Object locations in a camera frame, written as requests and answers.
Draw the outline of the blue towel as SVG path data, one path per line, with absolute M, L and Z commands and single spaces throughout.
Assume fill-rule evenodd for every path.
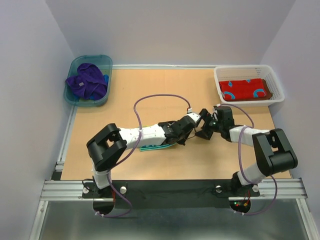
M 166 142 L 165 132 L 158 124 L 143 127 L 141 133 L 138 145 L 141 152 L 162 150 L 176 144 Z

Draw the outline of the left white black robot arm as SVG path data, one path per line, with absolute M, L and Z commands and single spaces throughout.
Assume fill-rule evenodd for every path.
M 199 122 L 200 115 L 192 112 L 177 121 L 160 122 L 141 129 L 117 127 L 115 123 L 106 125 L 86 144 L 92 161 L 95 193 L 100 197 L 106 197 L 111 193 L 107 174 L 116 166 L 126 150 L 184 145 Z

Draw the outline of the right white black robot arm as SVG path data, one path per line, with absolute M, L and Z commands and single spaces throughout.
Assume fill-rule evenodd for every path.
M 213 133 L 219 133 L 226 141 L 237 143 L 240 170 L 232 175 L 230 181 L 233 194 L 242 195 L 248 190 L 248 186 L 298 166 L 298 158 L 283 129 L 260 130 L 236 125 L 229 104 L 216 105 L 214 113 L 209 113 L 204 108 L 199 115 L 204 123 L 195 134 L 197 137 L 210 140 Z M 247 168 L 242 165 L 242 145 L 254 149 L 256 163 Z

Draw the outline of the white plastic mesh basket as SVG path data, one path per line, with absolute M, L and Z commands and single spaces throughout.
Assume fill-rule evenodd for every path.
M 267 107 L 285 100 L 280 82 L 268 65 L 223 65 L 213 71 L 217 93 L 224 104 Z

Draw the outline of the purple towel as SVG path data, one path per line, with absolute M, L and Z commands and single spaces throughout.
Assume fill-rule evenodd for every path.
M 65 82 L 76 97 L 97 101 L 107 94 L 109 76 L 92 63 L 82 63 L 77 75 L 68 77 Z

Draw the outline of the teal plastic bin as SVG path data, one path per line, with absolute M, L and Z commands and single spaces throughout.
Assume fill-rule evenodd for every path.
M 63 92 L 64 100 L 78 107 L 104 105 L 111 88 L 113 61 L 107 55 L 83 55 L 70 65 Z

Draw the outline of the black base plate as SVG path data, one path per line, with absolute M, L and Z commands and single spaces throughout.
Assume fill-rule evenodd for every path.
M 258 197 L 251 185 L 233 189 L 230 179 L 114 180 L 113 187 L 98 189 L 92 179 L 82 181 L 82 197 L 93 201 L 96 211 L 229 208 L 230 198 Z

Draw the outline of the aluminium rail frame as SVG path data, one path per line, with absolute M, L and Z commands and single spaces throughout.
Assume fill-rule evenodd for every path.
M 222 208 L 134 208 L 120 218 L 103 218 L 82 197 L 82 179 L 92 176 L 87 141 L 108 123 L 136 128 L 180 118 L 220 102 L 214 71 L 114 69 L 101 107 L 73 111 L 58 166 L 61 180 L 44 183 L 31 238 L 39 240 L 317 240 L 320 233 L 307 205 L 301 178 L 289 171 L 262 184 L 244 216 Z

